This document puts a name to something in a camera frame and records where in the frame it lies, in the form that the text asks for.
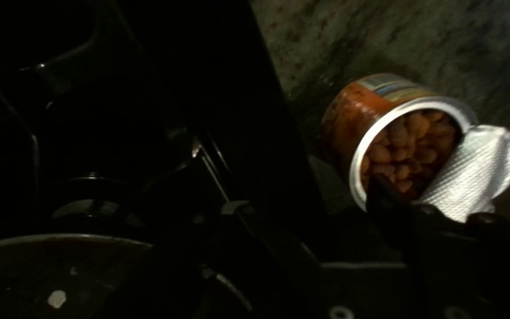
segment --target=silver foil lid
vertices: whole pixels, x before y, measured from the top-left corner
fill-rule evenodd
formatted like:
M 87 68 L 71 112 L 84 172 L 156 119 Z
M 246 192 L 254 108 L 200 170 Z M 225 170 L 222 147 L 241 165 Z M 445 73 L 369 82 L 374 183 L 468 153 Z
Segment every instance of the silver foil lid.
M 473 213 L 491 213 L 491 200 L 509 186 L 510 131 L 475 126 L 418 202 L 439 208 L 455 222 L 466 222 Z

